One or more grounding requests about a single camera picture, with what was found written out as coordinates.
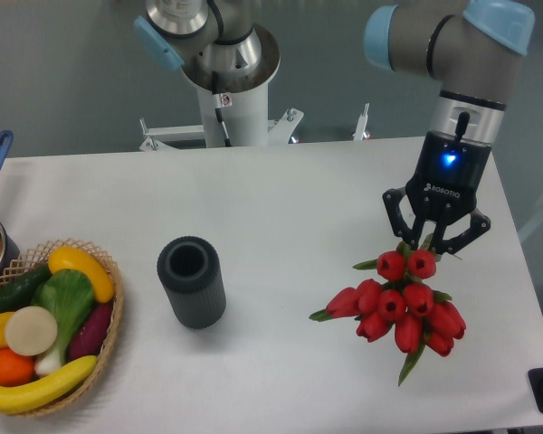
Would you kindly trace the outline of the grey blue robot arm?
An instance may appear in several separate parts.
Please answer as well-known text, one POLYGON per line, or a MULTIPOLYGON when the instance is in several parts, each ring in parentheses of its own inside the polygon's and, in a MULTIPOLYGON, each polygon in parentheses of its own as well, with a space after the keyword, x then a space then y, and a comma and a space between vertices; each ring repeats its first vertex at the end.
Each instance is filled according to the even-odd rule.
MULTIPOLYGON (((535 23, 513 1, 408 1, 375 10, 363 49, 374 65, 440 81, 414 175, 384 193, 392 231, 412 248, 454 254, 491 226, 476 192, 535 23)), ((157 63, 195 86, 210 147, 268 146, 278 44, 246 1, 149 1, 134 22, 157 63)))

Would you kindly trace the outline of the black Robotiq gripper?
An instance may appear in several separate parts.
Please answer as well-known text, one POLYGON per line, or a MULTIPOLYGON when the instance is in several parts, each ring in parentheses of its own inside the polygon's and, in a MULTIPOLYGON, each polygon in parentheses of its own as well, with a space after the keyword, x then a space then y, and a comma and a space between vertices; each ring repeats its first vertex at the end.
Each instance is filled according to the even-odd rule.
POLYGON ((424 220, 436 222, 433 253, 442 257, 445 253, 455 255, 489 231, 491 219, 476 208, 476 192, 490 153, 489 146, 466 140, 456 142, 454 136, 428 132, 414 175, 406 187, 388 189, 383 193, 393 234, 416 250, 424 220), (408 226, 400 209, 406 196, 415 215, 412 227, 408 226), (469 228, 445 239, 449 224, 466 214, 470 216, 469 228))

